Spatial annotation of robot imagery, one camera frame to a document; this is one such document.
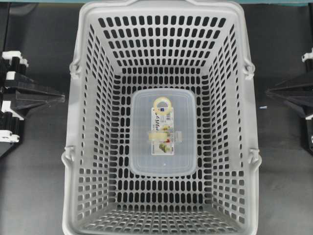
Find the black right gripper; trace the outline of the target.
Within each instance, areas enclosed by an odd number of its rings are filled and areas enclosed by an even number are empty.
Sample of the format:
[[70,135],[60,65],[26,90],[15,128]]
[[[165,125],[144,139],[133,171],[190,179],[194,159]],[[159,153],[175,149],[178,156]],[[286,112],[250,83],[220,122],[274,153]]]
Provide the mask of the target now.
[[266,95],[305,117],[308,151],[313,154],[313,52],[305,53],[302,62],[307,73],[275,85],[266,91]]

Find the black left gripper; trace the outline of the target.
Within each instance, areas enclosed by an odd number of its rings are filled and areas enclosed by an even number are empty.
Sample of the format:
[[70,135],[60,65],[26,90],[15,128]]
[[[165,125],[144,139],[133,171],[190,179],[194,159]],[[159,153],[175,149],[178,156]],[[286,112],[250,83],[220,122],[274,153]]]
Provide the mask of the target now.
[[24,116],[31,109],[64,103],[65,95],[25,76],[28,62],[20,51],[0,53],[0,157],[23,141]]

